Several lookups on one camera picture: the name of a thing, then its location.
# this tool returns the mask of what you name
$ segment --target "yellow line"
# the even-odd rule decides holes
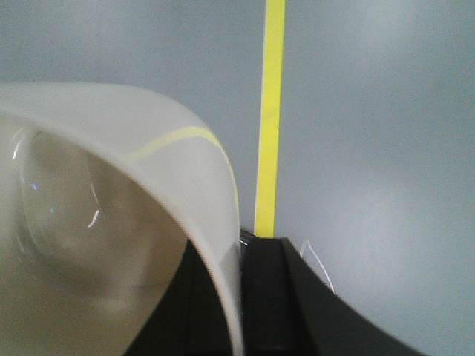
[[[285,0],[266,0],[255,234],[273,237],[277,186]]]
[[[202,139],[206,139],[223,151],[223,147],[210,130],[200,126],[187,126],[185,128],[179,128],[178,130],[168,132],[160,137],[157,137],[156,139],[151,140],[138,150],[129,153],[127,158],[133,161],[144,159],[148,156],[151,156],[159,149],[170,145],[171,143],[181,141],[182,139],[190,139],[192,137],[201,137]]]

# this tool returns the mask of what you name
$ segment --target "light blue wall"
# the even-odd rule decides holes
[[[475,1],[290,1],[284,58],[277,234],[391,334],[475,355]]]

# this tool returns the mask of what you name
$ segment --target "curved white plastic piece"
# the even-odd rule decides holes
[[[118,260],[107,260],[107,244],[94,245],[94,251],[105,256],[105,262],[99,264],[95,262],[95,256],[82,254],[84,258],[75,260],[74,253],[63,254],[54,247],[57,240],[66,235],[73,236],[77,229],[101,231],[103,228],[108,231],[114,225],[113,221],[119,221],[119,227],[124,226],[123,221],[127,220],[130,211],[112,209],[112,220],[102,219],[100,222],[100,209],[108,209],[101,199],[109,199],[114,189],[120,191],[125,186],[135,192],[134,196],[120,199],[135,205],[133,211],[150,203],[146,197],[149,194],[154,202],[159,203],[154,214],[165,221],[170,219],[169,225],[176,222],[176,227],[170,227],[166,233],[178,237],[166,246],[166,251],[182,252],[180,234],[194,243],[219,294],[234,355],[243,354],[235,181],[223,148],[199,118],[173,100],[139,88],[25,83],[0,85],[0,125],[0,345],[9,355],[34,355],[35,352],[37,355],[52,355],[68,348],[73,353],[71,347],[81,355],[85,355],[84,352],[88,355],[93,355],[92,352],[120,352],[134,337],[128,333],[137,332],[145,322],[163,293],[160,285],[154,286],[163,281],[154,280],[153,274],[144,277],[144,286],[153,288],[135,294],[135,299],[127,295],[111,302],[107,299],[109,296],[102,294],[99,299],[90,295],[78,297],[77,288],[65,281],[84,282],[82,277],[88,275],[83,271],[84,266],[93,266],[97,284],[108,286],[116,283],[129,289],[140,286],[136,286],[133,279],[131,285],[127,279],[121,280],[118,276],[124,275],[125,269],[121,270],[120,266],[117,266],[120,273],[114,273],[113,267],[118,265]],[[56,148],[48,156],[51,147]],[[55,173],[50,183],[43,168],[36,167],[28,157],[36,149],[45,157],[35,156],[33,161],[43,159],[48,164],[66,167],[61,173]],[[82,177],[81,170],[74,171],[77,165],[92,166],[92,173]],[[110,172],[115,175],[114,170],[130,177],[137,184],[136,188],[131,188],[134,183],[123,179],[112,188],[106,185],[102,193],[106,198],[96,197],[100,186],[95,183],[95,177],[99,175],[107,180]],[[76,184],[74,177],[77,176],[82,178]],[[38,182],[42,183],[41,196],[36,195]],[[56,190],[59,182],[66,183]],[[74,218],[84,220],[82,224],[75,225],[68,213],[69,202],[65,203],[65,200],[80,202],[82,215]],[[61,218],[66,227],[54,225],[57,220],[49,226],[45,221],[51,217]],[[54,283],[64,290],[52,288],[43,280],[50,275],[31,271],[34,266],[25,261],[28,260],[29,252],[25,251],[28,247],[18,241],[21,239],[18,231],[22,228],[29,231],[40,254],[62,269],[64,273],[60,281]],[[49,234],[48,229],[61,230],[63,235]],[[72,251],[88,251],[89,243],[95,243],[93,235],[91,238],[85,236],[85,240],[68,240],[69,245],[76,249]],[[138,240],[150,243],[148,235],[141,238]],[[129,250],[131,254],[143,253],[143,250],[136,252],[130,242],[121,246],[117,255],[119,260],[127,261]],[[169,271],[176,268],[176,260],[176,256],[170,259]],[[68,267],[68,261],[73,262],[72,267]],[[102,266],[111,273],[101,275],[98,271]],[[166,279],[171,278],[169,271]],[[21,310],[24,310],[22,315],[14,315]],[[83,325],[92,320],[84,316],[88,313],[93,314],[89,316],[94,319],[92,332],[85,331],[90,326]],[[36,322],[39,319],[43,319],[40,324]],[[59,329],[61,323],[67,323],[68,327]],[[130,327],[123,334],[121,326],[127,324]],[[49,328],[59,334],[44,339],[45,334],[51,334]],[[84,346],[86,339],[93,345]]]

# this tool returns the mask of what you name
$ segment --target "yellow tape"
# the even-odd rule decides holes
[[[159,149],[170,145],[171,143],[181,141],[182,139],[189,139],[192,137],[201,137],[210,141],[213,145],[216,145],[223,151],[223,147],[217,140],[216,136],[208,129],[202,128],[200,126],[187,126],[185,128],[179,128],[178,130],[166,133],[156,139],[151,140],[149,143],[145,144],[143,147],[127,155],[127,158],[137,161],[139,159],[144,159],[154,152],[157,152]]]
[[[273,237],[277,186],[285,0],[266,1],[255,234]]]

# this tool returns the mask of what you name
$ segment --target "white wire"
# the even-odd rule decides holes
[[[312,245],[310,244],[310,241],[309,240],[305,240],[305,242],[302,244],[302,246],[300,247],[300,257],[304,258],[304,252],[305,252],[305,248],[306,247],[309,247],[309,250],[310,252],[312,252],[313,256],[317,259],[318,261],[318,264],[320,265],[321,269],[323,269],[324,273],[325,273],[325,277],[327,278],[328,280],[328,283],[330,284],[330,289],[332,290],[333,294],[335,294],[335,289],[333,288],[333,284],[332,284],[332,281],[330,279],[330,276],[328,275],[327,273],[327,270],[325,269],[324,267],[324,264],[320,261],[320,258],[318,258],[318,255],[317,253],[315,252],[315,250],[313,249]]]

